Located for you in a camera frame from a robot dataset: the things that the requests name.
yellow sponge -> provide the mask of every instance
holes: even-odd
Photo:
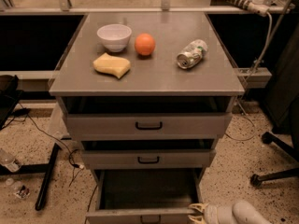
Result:
[[[93,62],[93,68],[101,73],[111,74],[121,78],[131,68],[129,60],[122,57],[110,56],[107,53],[101,55]]]

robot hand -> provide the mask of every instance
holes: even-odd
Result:
[[[195,224],[271,224],[253,205],[241,200],[233,205],[216,206],[194,203],[189,206],[201,216],[189,216]]]

open drawer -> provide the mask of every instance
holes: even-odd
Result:
[[[75,140],[221,138],[232,116],[205,114],[76,114],[64,117]]]
[[[99,177],[96,210],[91,224],[184,224],[201,202],[193,169],[110,170]]]
[[[202,168],[216,151],[212,140],[84,141],[81,157],[88,169]]]

bowl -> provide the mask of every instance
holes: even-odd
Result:
[[[122,24],[110,24],[97,30],[97,35],[103,46],[112,52],[120,52],[125,49],[131,34],[131,28]]]

orange ball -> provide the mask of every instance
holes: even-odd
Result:
[[[155,47],[156,42],[150,34],[140,34],[135,39],[135,50],[142,56],[151,55]]]

